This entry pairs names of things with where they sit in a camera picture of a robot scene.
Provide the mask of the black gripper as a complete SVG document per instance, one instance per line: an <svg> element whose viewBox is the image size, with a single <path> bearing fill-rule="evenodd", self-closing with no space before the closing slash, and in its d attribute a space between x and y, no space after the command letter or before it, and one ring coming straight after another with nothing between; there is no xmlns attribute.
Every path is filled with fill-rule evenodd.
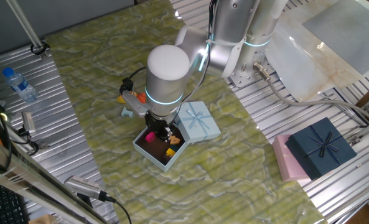
<svg viewBox="0 0 369 224"><path fill-rule="evenodd" d="M146 113L144 119L146 125L152 130L152 140L158 139L160 141L170 142L172 131L166 129L169 127L169 124L165 120L156 119L151 113Z"/></svg>

